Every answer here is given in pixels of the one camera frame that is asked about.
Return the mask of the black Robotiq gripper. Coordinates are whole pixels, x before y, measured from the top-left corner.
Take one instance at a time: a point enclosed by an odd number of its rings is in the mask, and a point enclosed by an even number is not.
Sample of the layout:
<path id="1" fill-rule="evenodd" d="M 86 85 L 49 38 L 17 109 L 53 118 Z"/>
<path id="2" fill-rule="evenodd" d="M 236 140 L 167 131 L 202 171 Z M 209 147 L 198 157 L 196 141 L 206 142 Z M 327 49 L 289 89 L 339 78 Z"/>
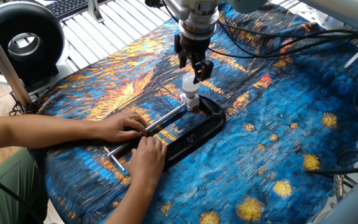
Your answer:
<path id="1" fill-rule="evenodd" d="M 205 53 L 210 44 L 210 38 L 194 40 L 186 37 L 184 34 L 174 36 L 174 51 L 178 55 L 179 68 L 186 66 L 187 58 L 193 64 L 195 78 L 193 83 L 202 82 L 208 79 L 213 71 L 214 63 L 205 59 Z"/>

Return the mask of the person's left hand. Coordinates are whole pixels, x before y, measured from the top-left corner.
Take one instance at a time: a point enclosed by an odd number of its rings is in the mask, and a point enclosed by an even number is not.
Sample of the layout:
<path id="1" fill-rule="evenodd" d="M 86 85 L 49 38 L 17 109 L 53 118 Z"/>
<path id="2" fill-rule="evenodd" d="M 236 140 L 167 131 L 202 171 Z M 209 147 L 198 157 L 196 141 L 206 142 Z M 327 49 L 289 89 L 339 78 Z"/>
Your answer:
<path id="1" fill-rule="evenodd" d="M 95 139 L 108 142 L 123 142 L 145 136 L 147 123 L 135 111 L 126 111 L 112 115 L 95 124 L 92 132 Z"/>

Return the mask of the person's right hand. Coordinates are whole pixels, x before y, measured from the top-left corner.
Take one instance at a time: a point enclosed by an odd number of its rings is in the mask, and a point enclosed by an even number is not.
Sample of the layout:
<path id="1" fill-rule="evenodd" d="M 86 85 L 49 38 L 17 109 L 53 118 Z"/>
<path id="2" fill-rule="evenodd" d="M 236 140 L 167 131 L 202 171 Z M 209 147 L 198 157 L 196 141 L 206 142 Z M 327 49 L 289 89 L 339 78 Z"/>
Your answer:
<path id="1" fill-rule="evenodd" d="M 128 163 L 131 184 L 156 188 L 165 165 L 167 146 L 154 137 L 142 137 Z"/>

